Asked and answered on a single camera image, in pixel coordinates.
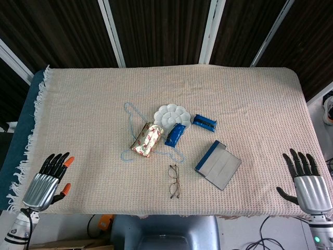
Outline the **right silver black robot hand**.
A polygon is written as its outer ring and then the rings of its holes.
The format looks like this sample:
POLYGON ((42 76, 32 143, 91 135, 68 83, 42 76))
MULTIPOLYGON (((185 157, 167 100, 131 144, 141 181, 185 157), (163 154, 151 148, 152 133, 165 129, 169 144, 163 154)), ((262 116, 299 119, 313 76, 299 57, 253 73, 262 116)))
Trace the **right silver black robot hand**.
POLYGON ((290 172, 296 196, 287 194, 277 187, 278 194, 285 200, 298 205, 308 215, 324 215, 333 210, 328 188, 319 174, 317 163, 311 154, 290 149, 291 156, 283 153, 290 172))

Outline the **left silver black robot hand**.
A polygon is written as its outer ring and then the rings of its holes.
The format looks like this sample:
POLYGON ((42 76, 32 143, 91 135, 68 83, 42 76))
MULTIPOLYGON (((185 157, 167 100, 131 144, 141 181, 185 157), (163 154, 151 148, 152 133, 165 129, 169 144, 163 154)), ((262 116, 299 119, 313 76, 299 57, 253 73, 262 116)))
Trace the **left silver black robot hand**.
POLYGON ((74 159, 75 157, 69 156, 68 152, 49 155, 25 193, 22 201, 25 208, 42 212, 66 197, 71 189, 70 183, 67 183, 59 194, 56 191, 74 159))

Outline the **grey blue-edged pouch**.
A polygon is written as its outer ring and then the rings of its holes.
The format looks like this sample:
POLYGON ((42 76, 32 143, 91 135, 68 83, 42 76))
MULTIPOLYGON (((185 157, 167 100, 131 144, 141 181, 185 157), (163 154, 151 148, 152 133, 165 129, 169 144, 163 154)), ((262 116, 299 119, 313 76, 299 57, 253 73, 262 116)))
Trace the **grey blue-edged pouch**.
POLYGON ((195 171, 223 191, 241 165, 241 160, 226 149, 218 140, 210 146, 195 171))

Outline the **eyeglasses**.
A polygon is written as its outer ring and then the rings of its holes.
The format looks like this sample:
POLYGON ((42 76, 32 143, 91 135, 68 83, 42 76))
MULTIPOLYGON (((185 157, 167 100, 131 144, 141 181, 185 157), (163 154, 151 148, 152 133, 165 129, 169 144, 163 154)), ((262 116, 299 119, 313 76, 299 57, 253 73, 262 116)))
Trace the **eyeglasses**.
POLYGON ((177 165, 169 165, 168 175, 172 179, 172 183, 169 186, 170 199, 179 199, 181 194, 179 167, 177 165))

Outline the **brown cardboard box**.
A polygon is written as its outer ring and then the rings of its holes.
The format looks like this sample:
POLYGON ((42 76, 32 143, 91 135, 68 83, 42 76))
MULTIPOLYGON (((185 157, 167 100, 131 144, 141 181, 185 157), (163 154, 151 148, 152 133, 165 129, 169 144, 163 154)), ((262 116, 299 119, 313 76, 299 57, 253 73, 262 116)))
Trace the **brown cardboard box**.
POLYGON ((29 250, 114 250, 108 240, 71 240, 35 244, 29 250))

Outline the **orange device on floor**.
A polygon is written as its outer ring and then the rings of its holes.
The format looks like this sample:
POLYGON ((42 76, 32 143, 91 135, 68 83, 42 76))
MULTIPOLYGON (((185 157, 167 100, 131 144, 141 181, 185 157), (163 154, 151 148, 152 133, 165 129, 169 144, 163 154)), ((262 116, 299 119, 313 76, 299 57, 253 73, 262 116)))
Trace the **orange device on floor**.
POLYGON ((114 215, 110 215, 110 214, 102 215, 98 222, 98 228, 102 231, 109 230, 111 228, 113 220, 114 220, 114 215))

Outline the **white black sneaker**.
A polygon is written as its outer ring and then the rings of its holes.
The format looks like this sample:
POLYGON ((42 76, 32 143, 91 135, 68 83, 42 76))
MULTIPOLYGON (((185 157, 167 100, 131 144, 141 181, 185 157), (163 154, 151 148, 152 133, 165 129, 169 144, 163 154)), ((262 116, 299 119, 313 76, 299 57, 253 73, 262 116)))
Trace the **white black sneaker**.
POLYGON ((323 96, 324 115, 323 121, 329 126, 333 126, 333 90, 323 96))

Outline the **beige waffle fringed blanket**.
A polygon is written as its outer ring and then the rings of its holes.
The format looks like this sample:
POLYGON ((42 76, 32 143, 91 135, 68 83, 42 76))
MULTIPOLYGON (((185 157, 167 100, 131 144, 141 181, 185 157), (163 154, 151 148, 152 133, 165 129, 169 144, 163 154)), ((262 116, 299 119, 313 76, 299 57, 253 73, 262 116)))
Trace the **beige waffle fringed blanket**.
POLYGON ((333 200, 328 172, 297 75, 287 68, 212 65, 151 68, 47 69, 33 101, 32 128, 7 195, 10 211, 50 154, 75 157, 60 188, 69 195, 51 205, 55 214, 127 215, 302 215, 276 188, 295 195, 283 153, 311 154, 333 200), (148 121, 159 107, 182 106, 191 116, 217 121, 215 132, 191 126, 176 147, 181 164, 168 156, 149 158, 130 150, 126 102, 148 121), (221 191, 195 171, 210 146, 220 141, 241 160, 221 191), (180 198, 170 199, 169 165, 180 171, 180 198))

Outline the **gold foil red print package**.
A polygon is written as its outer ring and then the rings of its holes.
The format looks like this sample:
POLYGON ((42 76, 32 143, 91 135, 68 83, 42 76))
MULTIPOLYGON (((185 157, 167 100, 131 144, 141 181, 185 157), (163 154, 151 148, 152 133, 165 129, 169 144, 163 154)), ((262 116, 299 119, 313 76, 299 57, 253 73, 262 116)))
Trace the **gold foil red print package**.
POLYGON ((161 126, 147 122, 132 144, 131 150, 143 157, 149 158, 163 133, 164 129, 161 126))

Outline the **blue snack packet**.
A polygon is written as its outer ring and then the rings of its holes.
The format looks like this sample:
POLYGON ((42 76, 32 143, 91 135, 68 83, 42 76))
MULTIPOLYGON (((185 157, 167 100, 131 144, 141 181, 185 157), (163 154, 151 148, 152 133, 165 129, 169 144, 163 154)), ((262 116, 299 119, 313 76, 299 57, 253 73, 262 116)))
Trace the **blue snack packet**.
POLYGON ((217 121, 213 121, 211 119, 208 119, 204 116, 201 116, 199 114, 196 114, 192 124, 200 126, 206 130, 209 130, 211 132, 215 132, 217 121))
POLYGON ((167 136, 167 139, 165 141, 166 146, 170 146, 175 148, 176 144, 178 143, 180 137, 182 136, 186 126, 182 125, 180 123, 177 123, 173 129, 170 131, 170 133, 167 136))

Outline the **grey blue chair seat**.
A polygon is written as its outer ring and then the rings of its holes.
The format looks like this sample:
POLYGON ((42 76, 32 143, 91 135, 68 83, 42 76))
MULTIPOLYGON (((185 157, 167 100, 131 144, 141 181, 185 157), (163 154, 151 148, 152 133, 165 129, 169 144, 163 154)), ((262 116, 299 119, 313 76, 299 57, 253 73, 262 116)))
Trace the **grey blue chair seat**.
POLYGON ((220 250, 215 216, 117 215, 110 241, 114 250, 220 250))

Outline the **white flower paint palette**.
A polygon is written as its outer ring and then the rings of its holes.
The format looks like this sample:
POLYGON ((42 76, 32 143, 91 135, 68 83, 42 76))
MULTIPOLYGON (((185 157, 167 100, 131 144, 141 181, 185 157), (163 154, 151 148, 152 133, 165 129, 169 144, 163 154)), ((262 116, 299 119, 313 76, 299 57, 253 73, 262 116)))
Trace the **white flower paint palette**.
POLYGON ((176 124, 184 125, 188 129, 191 126, 191 115, 182 106, 163 105, 154 114, 154 124, 163 128, 165 132, 171 131, 176 124))

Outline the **white partition frame post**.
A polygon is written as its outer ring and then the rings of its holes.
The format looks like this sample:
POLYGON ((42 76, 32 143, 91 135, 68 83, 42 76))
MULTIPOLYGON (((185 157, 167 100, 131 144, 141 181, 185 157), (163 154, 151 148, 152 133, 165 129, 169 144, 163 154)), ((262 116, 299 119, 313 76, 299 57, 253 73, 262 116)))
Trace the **white partition frame post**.
POLYGON ((210 63, 225 4, 226 0, 211 0, 198 64, 210 63))
POLYGON ((109 36, 112 50, 117 61, 117 65, 119 68, 126 68, 123 51, 111 10, 110 0, 98 0, 98 4, 109 36))
POLYGON ((333 81, 329 83, 326 87, 320 90, 314 97, 312 97, 309 101, 307 101, 307 105, 311 105, 312 103, 316 102, 318 99, 321 99, 325 94, 329 91, 333 90, 333 81))
POLYGON ((28 85, 34 74, 0 38, 0 58, 28 85))
POLYGON ((254 59, 252 60, 250 67, 256 67, 260 59, 262 58, 264 52, 266 51, 268 45, 270 44, 271 40, 273 39, 275 33, 277 32, 278 28, 280 27, 281 23, 285 19, 286 15, 289 13, 291 7, 293 6, 295 0, 286 0, 285 4, 283 5, 281 11, 279 12, 277 18, 275 19, 271 29, 269 30, 266 38, 264 39, 262 45, 260 46, 258 52, 256 53, 254 59))

